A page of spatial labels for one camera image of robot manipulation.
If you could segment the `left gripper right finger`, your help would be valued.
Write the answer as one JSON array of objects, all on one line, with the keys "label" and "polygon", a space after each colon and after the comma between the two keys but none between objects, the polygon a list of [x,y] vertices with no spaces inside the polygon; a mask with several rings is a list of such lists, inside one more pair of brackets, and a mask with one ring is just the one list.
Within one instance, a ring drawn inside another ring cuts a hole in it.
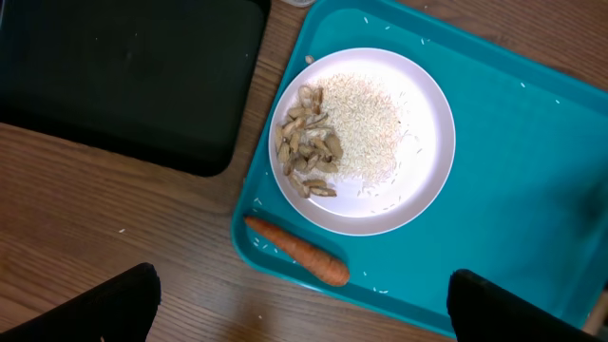
[{"label": "left gripper right finger", "polygon": [[446,305],[458,342],[599,342],[467,269],[450,276]]}]

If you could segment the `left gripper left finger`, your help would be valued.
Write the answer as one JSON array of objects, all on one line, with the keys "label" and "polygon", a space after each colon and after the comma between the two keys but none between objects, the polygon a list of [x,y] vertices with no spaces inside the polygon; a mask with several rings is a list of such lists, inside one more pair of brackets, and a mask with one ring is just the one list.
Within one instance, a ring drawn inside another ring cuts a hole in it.
[{"label": "left gripper left finger", "polygon": [[3,341],[144,341],[161,304],[160,278],[141,263],[1,333]]}]

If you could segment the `white round plate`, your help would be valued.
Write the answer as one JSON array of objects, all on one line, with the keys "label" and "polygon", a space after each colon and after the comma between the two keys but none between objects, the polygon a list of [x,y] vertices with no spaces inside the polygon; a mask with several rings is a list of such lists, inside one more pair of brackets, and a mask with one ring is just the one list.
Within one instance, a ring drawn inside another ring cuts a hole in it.
[{"label": "white round plate", "polygon": [[[295,105],[304,85],[338,73],[377,77],[402,110],[402,140],[396,167],[388,179],[366,184],[340,180],[338,172],[324,180],[334,198],[301,198],[276,159],[277,124]],[[447,181],[455,154],[455,126],[447,98],[435,80],[410,59],[380,48],[358,47],[331,53],[307,66],[280,96],[270,120],[268,152],[276,183],[296,212],[313,226],[346,236],[374,236],[395,230],[421,215]]]}]

